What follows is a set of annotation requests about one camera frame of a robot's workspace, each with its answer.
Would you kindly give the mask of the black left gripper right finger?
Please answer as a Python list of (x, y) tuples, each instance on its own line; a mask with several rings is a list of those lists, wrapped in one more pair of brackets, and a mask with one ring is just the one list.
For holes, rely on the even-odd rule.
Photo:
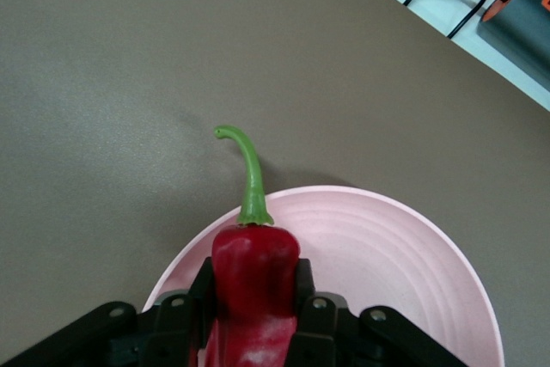
[(287, 366), (463, 366), (465, 363), (399, 311), (387, 306), (354, 315), (338, 294), (315, 289), (309, 260), (295, 272), (297, 327)]

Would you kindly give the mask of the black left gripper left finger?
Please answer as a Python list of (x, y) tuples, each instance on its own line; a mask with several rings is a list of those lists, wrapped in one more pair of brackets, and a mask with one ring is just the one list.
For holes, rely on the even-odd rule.
[(215, 315), (211, 258), (187, 290), (167, 291), (138, 313), (129, 303), (91, 310), (5, 366), (197, 366)]

